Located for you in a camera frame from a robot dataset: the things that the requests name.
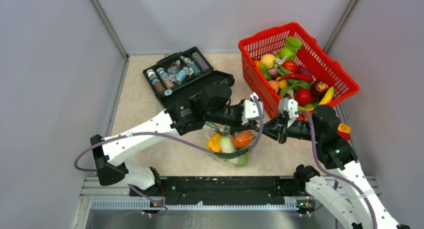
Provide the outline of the orange pumpkin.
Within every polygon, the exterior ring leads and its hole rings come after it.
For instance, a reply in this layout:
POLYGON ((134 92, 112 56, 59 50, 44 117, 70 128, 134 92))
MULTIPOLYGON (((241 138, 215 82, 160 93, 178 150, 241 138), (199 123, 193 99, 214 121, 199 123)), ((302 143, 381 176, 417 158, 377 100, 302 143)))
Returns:
POLYGON ((237 149, 247 147, 253 141, 253 133, 251 130, 244 130, 231 136, 231 141, 237 149))

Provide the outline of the clear zip top bag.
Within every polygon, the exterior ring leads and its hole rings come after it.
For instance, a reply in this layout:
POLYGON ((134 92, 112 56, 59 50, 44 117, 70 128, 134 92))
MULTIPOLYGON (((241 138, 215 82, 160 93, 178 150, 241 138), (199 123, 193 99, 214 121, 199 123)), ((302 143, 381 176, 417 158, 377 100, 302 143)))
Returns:
POLYGON ((206 148, 216 154, 208 156, 230 167, 243 168, 249 164, 250 148, 255 143, 258 133, 248 129, 230 132, 229 126, 206 122, 203 126, 206 135, 206 148))

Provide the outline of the white radish with leaves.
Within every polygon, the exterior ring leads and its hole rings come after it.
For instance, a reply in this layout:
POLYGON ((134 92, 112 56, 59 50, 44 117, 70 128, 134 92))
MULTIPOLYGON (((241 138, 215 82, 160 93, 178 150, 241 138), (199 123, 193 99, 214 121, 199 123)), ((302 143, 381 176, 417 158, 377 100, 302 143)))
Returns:
POLYGON ((214 134, 220 134, 222 136, 222 138, 220 139, 220 147, 222 150, 222 154, 232 154, 232 153, 236 153, 238 151, 244 150, 244 149, 248 149, 250 147, 250 145, 253 143, 254 139, 256 138, 255 134, 253 133, 253 141, 246 147, 244 148, 236 148, 231 140, 231 137, 238 132, 231 132, 231 128, 230 126, 222 126, 222 125, 217 125, 213 122, 206 122, 204 129, 206 130, 206 136, 207 136, 207 141, 208 139, 213 136, 214 134))

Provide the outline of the yellow bell pepper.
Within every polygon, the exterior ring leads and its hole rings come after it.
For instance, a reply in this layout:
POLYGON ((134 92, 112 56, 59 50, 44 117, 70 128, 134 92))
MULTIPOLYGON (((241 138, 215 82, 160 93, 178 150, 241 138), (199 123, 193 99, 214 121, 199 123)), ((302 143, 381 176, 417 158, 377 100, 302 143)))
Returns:
POLYGON ((221 145, 220 145, 221 138, 222 136, 220 134, 215 133, 207 140, 206 148, 210 151, 221 153, 222 152, 221 145))

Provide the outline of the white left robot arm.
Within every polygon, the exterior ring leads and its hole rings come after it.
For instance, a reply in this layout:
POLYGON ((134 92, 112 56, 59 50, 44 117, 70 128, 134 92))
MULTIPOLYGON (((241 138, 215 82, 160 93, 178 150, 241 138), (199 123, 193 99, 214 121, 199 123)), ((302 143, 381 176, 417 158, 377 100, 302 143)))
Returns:
POLYGON ((264 118, 264 105, 256 93, 238 104, 229 105, 232 90, 223 82, 214 82, 190 97, 180 97, 150 120, 120 134, 93 136, 92 152, 101 186, 123 182, 136 186, 147 195, 160 191, 156 169, 133 164, 129 158, 164 139, 183 143, 181 136, 200 130, 205 123, 229 127, 244 126, 264 118))

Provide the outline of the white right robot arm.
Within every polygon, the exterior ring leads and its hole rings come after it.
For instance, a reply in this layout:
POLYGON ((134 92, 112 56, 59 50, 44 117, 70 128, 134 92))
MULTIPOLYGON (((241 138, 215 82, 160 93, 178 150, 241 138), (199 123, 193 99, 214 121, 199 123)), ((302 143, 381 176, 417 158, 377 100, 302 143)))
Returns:
POLYGON ((328 105, 313 113, 295 111, 290 99, 280 108, 275 128, 279 139, 292 137, 310 140, 316 167, 298 167, 293 189, 311 195, 345 229, 407 229, 386 209, 368 182, 355 150, 338 133, 340 119, 328 105))

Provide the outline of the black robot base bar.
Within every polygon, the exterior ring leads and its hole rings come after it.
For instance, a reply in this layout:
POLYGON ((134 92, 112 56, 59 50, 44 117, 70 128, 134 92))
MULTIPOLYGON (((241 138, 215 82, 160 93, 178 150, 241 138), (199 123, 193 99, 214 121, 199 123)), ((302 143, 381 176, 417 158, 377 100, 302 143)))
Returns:
POLYGON ((295 206, 314 203, 293 176, 168 176, 143 194, 168 206, 295 206))

